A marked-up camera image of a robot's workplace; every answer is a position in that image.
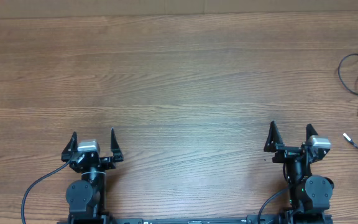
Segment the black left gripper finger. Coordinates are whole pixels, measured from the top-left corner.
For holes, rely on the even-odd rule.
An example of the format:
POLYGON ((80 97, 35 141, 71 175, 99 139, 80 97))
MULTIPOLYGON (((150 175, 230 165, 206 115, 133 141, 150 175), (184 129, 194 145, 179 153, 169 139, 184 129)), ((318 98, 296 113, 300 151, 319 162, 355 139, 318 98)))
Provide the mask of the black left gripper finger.
POLYGON ((111 152, 113 153, 113 160, 114 162, 122 162, 124 160, 124 156, 122 154, 122 151, 118 145, 116 135, 114 132, 114 128, 111 128, 111 146, 110 146, 111 152))
POLYGON ((77 151, 78 148, 78 140, 77 133, 74 131, 71 135, 71 139, 62 151, 61 160, 62 162, 68 162, 73 156, 74 152, 77 151))

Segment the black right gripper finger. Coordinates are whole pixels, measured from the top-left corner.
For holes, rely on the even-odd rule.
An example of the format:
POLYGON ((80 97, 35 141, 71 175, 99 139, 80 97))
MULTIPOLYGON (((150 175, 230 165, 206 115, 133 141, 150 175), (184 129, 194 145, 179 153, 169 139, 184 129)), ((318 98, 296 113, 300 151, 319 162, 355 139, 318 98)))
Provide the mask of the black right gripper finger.
POLYGON ((268 137, 265 142, 264 152, 277 152, 282 150, 284 142, 275 121, 270 123, 268 137))
POLYGON ((315 128, 312 126, 312 124, 306 125, 306 140, 308 141, 310 137, 317 136, 318 133, 316 132, 315 128))

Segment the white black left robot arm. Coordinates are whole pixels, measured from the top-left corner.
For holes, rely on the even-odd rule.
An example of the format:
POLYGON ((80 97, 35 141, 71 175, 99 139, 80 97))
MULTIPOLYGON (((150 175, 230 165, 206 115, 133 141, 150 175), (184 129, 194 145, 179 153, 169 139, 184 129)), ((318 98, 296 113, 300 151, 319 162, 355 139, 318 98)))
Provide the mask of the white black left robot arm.
POLYGON ((62 151, 62 162, 81 174, 81 179, 72 182, 66 190, 68 223, 116 223, 106 210, 106 171, 115 169, 124 160, 114 129, 111 129, 110 150, 112 156, 102 157, 97 140, 78 142, 77 134, 73 133, 62 151))

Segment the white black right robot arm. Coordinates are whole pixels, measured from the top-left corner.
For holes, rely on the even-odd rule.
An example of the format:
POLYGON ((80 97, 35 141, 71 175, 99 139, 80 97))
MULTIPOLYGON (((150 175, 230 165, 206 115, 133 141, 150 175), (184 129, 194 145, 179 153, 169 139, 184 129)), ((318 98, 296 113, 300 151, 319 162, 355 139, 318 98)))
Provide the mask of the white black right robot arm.
POLYGON ((311 165, 321 161, 331 150, 331 141, 320 136, 311 124, 306 126, 306 141, 300 146, 286 146, 275 121, 270 123, 264 151, 274 154, 272 162, 283 165, 288 186, 272 195, 261 206, 257 222, 262 223, 332 223, 324 212, 330 208, 334 183, 331 179, 313 175, 311 165), (264 208, 273 199, 289 193, 290 206, 272 217, 263 217, 264 208))

